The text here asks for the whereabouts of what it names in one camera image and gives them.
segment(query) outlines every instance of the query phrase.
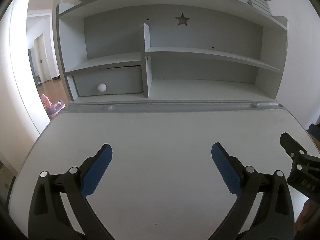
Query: star-shaped cutout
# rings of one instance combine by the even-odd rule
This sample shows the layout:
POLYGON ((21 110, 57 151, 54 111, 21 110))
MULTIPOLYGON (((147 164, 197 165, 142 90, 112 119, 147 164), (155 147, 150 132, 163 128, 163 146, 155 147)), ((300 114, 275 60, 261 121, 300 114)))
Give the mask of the star-shaped cutout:
POLYGON ((187 20, 190 20, 190 18, 186 18, 183 14, 181 14, 181 17, 176 17, 176 19, 179 20, 178 26, 181 24, 184 24, 185 26, 188 26, 187 20))

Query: desk surface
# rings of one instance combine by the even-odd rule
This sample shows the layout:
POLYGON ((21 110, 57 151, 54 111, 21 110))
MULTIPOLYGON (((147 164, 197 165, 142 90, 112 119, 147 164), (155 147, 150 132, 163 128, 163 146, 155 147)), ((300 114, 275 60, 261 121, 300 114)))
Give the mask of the desk surface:
MULTIPOLYGON (((282 170, 288 177, 292 161, 279 143, 283 132, 309 154, 319 154, 284 109, 163 114, 67 110, 50 123, 31 150, 12 190, 10 215, 27 234, 40 172, 65 173, 108 143, 113 159, 87 199, 115 239, 208 239, 236 200, 211 159, 212 145, 220 142, 230 155, 258 172, 282 170)), ((290 191, 297 218, 307 198, 293 188, 290 191)), ((243 230, 249 228, 261 197, 243 230)), ((69 216, 79 228, 74 215, 69 216)))

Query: shelf board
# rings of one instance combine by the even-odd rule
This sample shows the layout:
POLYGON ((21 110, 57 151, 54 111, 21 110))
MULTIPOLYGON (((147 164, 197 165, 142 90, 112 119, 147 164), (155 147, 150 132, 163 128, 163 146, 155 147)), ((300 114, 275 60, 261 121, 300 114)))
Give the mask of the shelf board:
POLYGON ((141 65, 140 52, 123 53, 88 59, 69 71, 67 75, 96 71, 100 69, 141 65))
POLYGON ((282 28, 286 26, 274 19, 271 15, 238 0, 90 0, 76 5, 61 14, 63 17, 88 17, 114 9, 154 4, 187 5, 212 9, 228 13, 263 27, 282 28))
POLYGON ((149 98, 141 94, 78 97, 71 104, 132 101, 230 101, 275 102, 254 84, 186 79, 153 79, 149 98))
POLYGON ((226 60, 251 66, 256 66, 271 70, 274 72, 282 73, 281 70, 263 63, 260 60, 237 55, 234 53, 223 52, 213 49, 194 49, 194 48, 179 48, 179 47, 150 47, 146 51, 147 56, 176 56, 176 57, 195 57, 195 58, 208 58, 217 60, 226 60))

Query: blue textured pad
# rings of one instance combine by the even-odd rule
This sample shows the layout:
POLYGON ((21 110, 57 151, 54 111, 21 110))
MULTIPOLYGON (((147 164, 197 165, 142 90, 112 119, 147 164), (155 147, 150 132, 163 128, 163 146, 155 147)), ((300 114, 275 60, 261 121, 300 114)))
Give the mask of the blue textured pad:
POLYGON ((320 128, 318 126, 311 124, 307 132, 320 141, 320 128))
POLYGON ((211 155, 230 193, 239 197, 242 193, 241 178, 229 162, 228 153, 220 143, 215 143, 211 155))
POLYGON ((107 146, 103 149, 103 152, 99 155, 85 176, 82 178, 81 195, 83 198, 86 198, 87 195, 93 194, 111 160, 112 148, 111 146, 107 146))

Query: silver screw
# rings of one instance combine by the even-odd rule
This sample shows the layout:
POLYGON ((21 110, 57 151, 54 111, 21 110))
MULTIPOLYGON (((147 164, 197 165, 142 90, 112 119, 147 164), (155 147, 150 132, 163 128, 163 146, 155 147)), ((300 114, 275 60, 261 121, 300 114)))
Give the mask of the silver screw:
POLYGON ((43 171, 43 172, 40 173, 40 177, 41 177, 41 178, 44 178, 45 176, 47 176, 47 174, 48 174, 48 173, 47 173, 46 171, 43 171))
POLYGON ((253 172, 254 172, 254 168, 251 167, 251 166, 246 167, 245 170, 246 170, 247 172, 250 172, 250 173, 253 173, 253 172))
POLYGON ((69 172, 70 172, 71 174, 75 174, 77 171, 78 171, 78 168, 77 168, 77 167, 72 167, 72 168, 69 170, 69 172))
POLYGON ((277 175, 278 175, 279 177, 282 177, 282 176, 283 176, 283 172, 282 172, 282 171, 277 171, 277 175))

